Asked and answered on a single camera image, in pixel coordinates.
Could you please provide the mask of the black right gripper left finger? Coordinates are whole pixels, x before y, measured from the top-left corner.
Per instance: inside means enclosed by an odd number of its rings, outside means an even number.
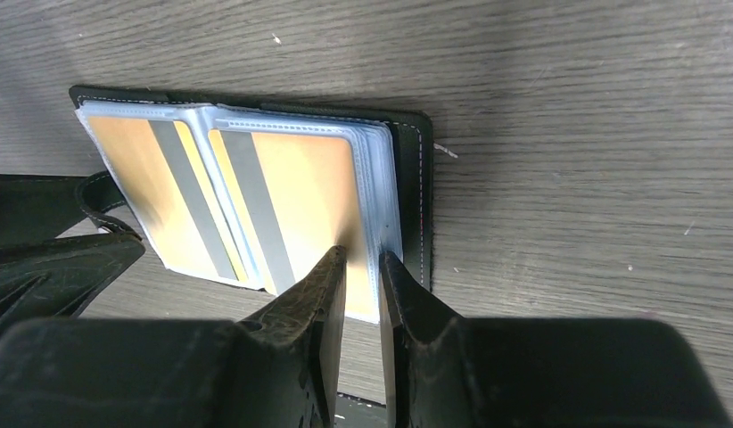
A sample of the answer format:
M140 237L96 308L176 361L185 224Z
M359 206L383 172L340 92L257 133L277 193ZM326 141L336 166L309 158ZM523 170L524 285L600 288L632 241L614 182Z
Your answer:
M245 319L40 318L0 339L0 427L331 427L346 252Z

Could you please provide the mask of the gold credit card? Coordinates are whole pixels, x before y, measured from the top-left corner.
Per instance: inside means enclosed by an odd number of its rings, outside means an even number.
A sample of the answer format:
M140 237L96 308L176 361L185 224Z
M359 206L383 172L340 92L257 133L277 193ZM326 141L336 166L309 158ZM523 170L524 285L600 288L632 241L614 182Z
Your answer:
M334 245L348 251L346 314L377 319L352 150L344 138L208 133L264 290L278 296Z
M229 284L247 280L187 123L107 116L86 122L166 268Z

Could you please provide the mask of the black leather card holder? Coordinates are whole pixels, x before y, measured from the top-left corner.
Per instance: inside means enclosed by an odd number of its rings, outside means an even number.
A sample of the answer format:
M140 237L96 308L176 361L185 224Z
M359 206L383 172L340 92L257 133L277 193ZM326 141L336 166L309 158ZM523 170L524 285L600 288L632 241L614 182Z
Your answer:
M420 112L96 86L69 91L105 169L79 191L104 233L174 272L280 295L346 249L345 313L378 320L380 254L432 286L432 145Z

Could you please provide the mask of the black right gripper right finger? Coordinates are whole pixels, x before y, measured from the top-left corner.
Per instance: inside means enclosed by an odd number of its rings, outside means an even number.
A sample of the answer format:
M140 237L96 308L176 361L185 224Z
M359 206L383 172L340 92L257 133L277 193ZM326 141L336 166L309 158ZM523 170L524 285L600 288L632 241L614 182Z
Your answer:
M463 317L380 258L392 427L729 427L695 352L648 318Z

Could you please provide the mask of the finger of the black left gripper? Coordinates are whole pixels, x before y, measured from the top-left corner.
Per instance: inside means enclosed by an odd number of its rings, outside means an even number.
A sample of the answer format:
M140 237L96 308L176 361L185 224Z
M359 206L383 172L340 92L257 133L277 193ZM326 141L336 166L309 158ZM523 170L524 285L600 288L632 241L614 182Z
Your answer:
M107 174L90 177L0 174L0 249L90 249L100 235L60 238L107 205Z
M38 317L77 317L145 253L130 234L81 235L0 248L0 337Z

